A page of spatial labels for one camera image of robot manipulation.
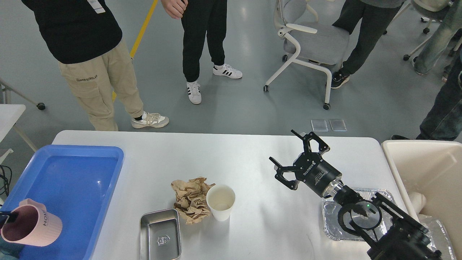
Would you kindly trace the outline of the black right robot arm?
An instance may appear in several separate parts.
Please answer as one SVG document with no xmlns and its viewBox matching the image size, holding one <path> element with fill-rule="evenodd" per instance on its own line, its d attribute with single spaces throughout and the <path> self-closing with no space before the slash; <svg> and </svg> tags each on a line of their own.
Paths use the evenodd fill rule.
<svg viewBox="0 0 462 260">
<path fill-rule="evenodd" d="M 428 245 L 428 229 L 380 193 L 364 199 L 343 184 L 342 173 L 322 158 L 330 147 L 314 132 L 292 133 L 302 140 L 304 151 L 290 166 L 275 165 L 275 179 L 291 190 L 300 182 L 319 197 L 340 205 L 337 222 L 347 233 L 361 237 L 372 260 L 440 260 L 441 252 Z"/>
</svg>

